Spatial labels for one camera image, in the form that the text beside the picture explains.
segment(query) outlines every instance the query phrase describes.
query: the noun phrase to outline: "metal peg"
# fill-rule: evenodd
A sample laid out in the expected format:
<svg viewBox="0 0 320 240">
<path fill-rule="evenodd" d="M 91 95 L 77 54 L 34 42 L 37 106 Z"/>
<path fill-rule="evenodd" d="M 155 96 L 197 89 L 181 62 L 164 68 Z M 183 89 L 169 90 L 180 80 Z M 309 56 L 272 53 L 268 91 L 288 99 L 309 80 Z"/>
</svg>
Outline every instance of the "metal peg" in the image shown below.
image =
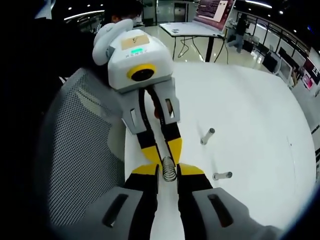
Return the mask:
<svg viewBox="0 0 320 240">
<path fill-rule="evenodd" d="M 224 172 L 224 173 L 214 173 L 213 174 L 213 180 L 219 180 L 219 179 L 230 179 L 232 177 L 232 172 Z"/>
<path fill-rule="evenodd" d="M 200 143 L 202 145 L 206 145 L 208 143 L 209 138 L 215 133 L 213 128 L 210 128 L 204 137 L 200 139 Z"/>
</svg>

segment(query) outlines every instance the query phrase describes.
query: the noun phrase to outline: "white desk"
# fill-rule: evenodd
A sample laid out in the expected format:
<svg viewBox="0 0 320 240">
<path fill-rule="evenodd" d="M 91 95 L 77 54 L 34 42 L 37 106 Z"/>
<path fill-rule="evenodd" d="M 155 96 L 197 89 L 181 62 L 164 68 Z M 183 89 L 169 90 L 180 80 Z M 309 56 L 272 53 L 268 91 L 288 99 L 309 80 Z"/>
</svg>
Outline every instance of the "white desk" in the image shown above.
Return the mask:
<svg viewBox="0 0 320 240">
<path fill-rule="evenodd" d="M 284 229 L 308 200 L 316 179 L 310 129 L 294 95 L 278 77 L 255 69 L 213 63 L 174 63 L 183 139 L 180 162 L 202 169 L 213 187 L 222 187 L 249 208 L 262 225 Z M 156 141 L 161 137 L 147 97 Z M 215 134 L 208 144 L 200 136 Z M 158 145 L 162 157 L 164 144 Z M 126 178 L 147 164 L 137 137 L 125 137 Z M 214 172 L 232 178 L 213 181 Z M 184 239 L 176 182 L 159 178 L 158 209 L 151 239 Z"/>
<path fill-rule="evenodd" d="M 174 38 L 173 60 L 175 59 L 175 51 L 177 45 L 177 37 L 208 37 L 208 46 L 205 54 L 205 61 L 210 62 L 212 48 L 215 38 L 222 38 L 219 32 L 194 22 L 172 22 L 159 25 L 167 34 Z"/>
</svg>

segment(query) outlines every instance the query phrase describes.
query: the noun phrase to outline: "table leg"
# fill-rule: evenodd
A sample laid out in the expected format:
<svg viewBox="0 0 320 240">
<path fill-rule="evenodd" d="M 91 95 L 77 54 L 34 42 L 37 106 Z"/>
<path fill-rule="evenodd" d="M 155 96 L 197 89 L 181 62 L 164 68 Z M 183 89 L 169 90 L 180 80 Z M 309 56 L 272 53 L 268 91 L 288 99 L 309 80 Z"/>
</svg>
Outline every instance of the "table leg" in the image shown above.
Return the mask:
<svg viewBox="0 0 320 240">
<path fill-rule="evenodd" d="M 210 62 L 211 58 L 211 53 L 212 53 L 212 48 L 214 46 L 215 38 L 213 36 L 209 37 L 209 42 L 208 42 L 208 47 L 206 49 L 206 54 L 205 54 L 205 62 Z"/>
<path fill-rule="evenodd" d="M 173 47 L 173 57 L 172 60 L 175 60 L 175 51 L 176 51 L 176 45 L 177 45 L 177 38 L 174 38 L 174 47 Z"/>
</svg>

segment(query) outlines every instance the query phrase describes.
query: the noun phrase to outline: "ceiling light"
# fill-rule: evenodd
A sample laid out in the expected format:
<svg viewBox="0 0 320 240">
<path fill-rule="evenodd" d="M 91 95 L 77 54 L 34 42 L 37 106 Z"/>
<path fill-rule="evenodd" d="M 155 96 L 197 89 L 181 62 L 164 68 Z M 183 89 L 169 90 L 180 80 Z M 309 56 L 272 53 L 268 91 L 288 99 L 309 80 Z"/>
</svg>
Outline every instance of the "ceiling light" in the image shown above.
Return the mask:
<svg viewBox="0 0 320 240">
<path fill-rule="evenodd" d="M 270 5 L 268 5 L 268 4 L 265 4 L 265 3 L 262 3 L 262 2 L 250 1 L 250 0 L 245 0 L 245 1 L 246 1 L 247 3 L 249 3 L 249 4 L 256 4 L 256 5 L 259 5 L 259 6 L 268 8 L 268 9 L 272 9 L 272 6 L 270 6 Z"/>
<path fill-rule="evenodd" d="M 66 17 L 64 20 L 69 20 L 69 19 L 74 19 L 74 18 L 78 18 L 84 15 L 88 15 L 88 14 L 96 14 L 96 13 L 103 13 L 105 10 L 98 10 L 98 11 L 88 11 L 88 12 L 84 12 L 84 13 L 80 13 L 77 15 L 73 15 L 73 16 L 68 16 Z"/>
</svg>

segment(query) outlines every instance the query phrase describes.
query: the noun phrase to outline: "label sticker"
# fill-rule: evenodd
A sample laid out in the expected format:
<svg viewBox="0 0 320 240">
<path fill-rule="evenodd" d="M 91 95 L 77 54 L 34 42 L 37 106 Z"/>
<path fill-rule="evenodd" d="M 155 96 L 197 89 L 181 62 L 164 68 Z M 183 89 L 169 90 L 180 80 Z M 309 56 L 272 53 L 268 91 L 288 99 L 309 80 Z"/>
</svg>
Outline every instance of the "label sticker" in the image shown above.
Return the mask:
<svg viewBox="0 0 320 240">
<path fill-rule="evenodd" d="M 149 38 L 147 35 L 135 36 L 127 38 L 121 41 L 122 50 L 126 50 L 133 47 L 138 47 L 143 44 L 148 44 Z"/>
</svg>

